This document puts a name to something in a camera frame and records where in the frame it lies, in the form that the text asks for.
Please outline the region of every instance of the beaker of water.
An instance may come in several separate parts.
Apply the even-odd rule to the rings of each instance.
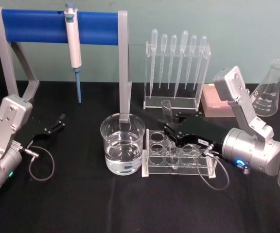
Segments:
[[[142,160],[143,121],[132,114],[117,113],[102,122],[100,131],[109,170],[121,176],[136,172]]]
[[[269,117],[277,112],[280,99],[280,59],[271,62],[267,76],[251,93],[250,99],[258,116]]]

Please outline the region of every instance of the blue bar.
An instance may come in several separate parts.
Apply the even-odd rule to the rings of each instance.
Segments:
[[[67,43],[63,11],[2,9],[8,42]],[[78,12],[81,44],[118,45],[117,13]]]

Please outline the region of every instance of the pipette rack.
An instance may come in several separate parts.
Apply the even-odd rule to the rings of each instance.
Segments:
[[[151,44],[146,42],[146,52],[145,52],[145,82],[144,82],[144,101],[143,108],[161,108],[162,100],[170,100],[171,106],[173,109],[187,109],[187,110],[196,110],[198,111],[200,98],[202,95],[203,85],[205,82],[205,77],[210,61],[211,51],[209,44],[205,45],[204,52],[200,53],[199,41],[197,41],[197,46],[195,47],[194,52],[190,51],[190,40],[191,36],[188,38],[188,45],[185,48],[182,69],[180,74],[179,88],[176,97],[175,94],[175,83],[178,72],[178,63],[180,57],[180,45],[177,43],[173,61],[173,67],[171,72],[171,79],[168,88],[168,71],[170,65],[171,57],[171,46],[170,38],[168,37],[168,44],[166,46],[165,56],[164,56],[164,65],[162,73],[162,81],[159,86],[159,70],[160,70],[160,61],[161,61],[161,35],[158,37],[157,49],[155,55],[155,68],[154,68],[154,83],[153,90],[150,96],[150,77],[151,77],[151,61],[152,61],[152,50]],[[187,86],[185,88],[185,79],[187,74],[189,58],[192,57],[192,65],[189,74],[189,79]],[[199,72],[197,75],[197,81],[195,82],[195,74],[197,63],[200,63]]]
[[[146,130],[146,150],[142,155],[142,177],[149,174],[199,175],[197,157],[204,151],[198,145],[187,144],[183,148],[169,151],[168,140],[163,131]],[[215,178],[217,161],[207,157],[198,160],[203,176]]]

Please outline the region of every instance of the plastic transfer pipette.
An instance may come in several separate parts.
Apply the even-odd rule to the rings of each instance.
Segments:
[[[78,103],[81,104],[80,70],[82,65],[80,36],[77,23],[77,9],[74,3],[66,3],[64,12],[67,28],[67,37],[70,50],[71,66],[75,73]]]
[[[188,43],[188,37],[189,37],[189,33],[187,31],[183,31],[182,35],[181,35],[181,42],[180,42],[180,58],[179,58],[179,66],[178,66],[178,72],[177,72],[177,79],[175,81],[175,94],[174,94],[174,98],[175,98],[175,96],[177,94],[177,91],[178,91],[178,88],[179,88],[183,56],[184,56],[185,48],[186,48],[187,43]]]
[[[189,76],[190,76],[190,70],[191,70],[191,65],[192,65],[192,59],[194,57],[194,51],[195,51],[195,48],[196,48],[196,43],[197,43],[197,36],[192,35],[191,42],[190,42],[190,57],[189,57],[189,60],[188,60],[188,67],[187,67],[187,73],[186,73],[186,76],[185,76],[184,89],[187,89],[187,84],[188,84],[188,80],[189,80]]]
[[[195,90],[195,85],[196,85],[196,82],[197,82],[197,79],[198,79],[199,69],[200,69],[200,63],[201,63],[202,58],[203,58],[203,55],[204,55],[206,42],[207,42],[207,37],[204,35],[204,36],[202,36],[202,38],[201,38],[201,40],[200,40],[200,45],[199,45],[199,57],[198,57],[197,66],[196,66],[196,72],[195,72],[195,80],[194,80],[193,90]]]
[[[168,69],[168,89],[169,89],[171,72],[173,70],[173,63],[174,63],[176,46],[177,46],[177,36],[175,34],[173,34],[171,36],[171,42],[170,42],[170,61],[169,61],[169,69]]]
[[[166,47],[167,47],[167,35],[163,34],[161,36],[161,44],[160,44],[161,54],[160,54],[160,66],[159,66],[159,88],[160,88],[160,84],[161,84],[161,79],[163,77]]]
[[[156,55],[157,47],[158,47],[158,31],[156,29],[153,29],[152,37],[151,37],[152,60],[151,60],[151,77],[150,77],[150,98],[153,90],[155,55]]]

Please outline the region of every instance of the pink box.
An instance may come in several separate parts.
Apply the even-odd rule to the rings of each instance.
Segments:
[[[221,101],[214,84],[205,84],[201,97],[206,117],[234,117],[227,101]]]

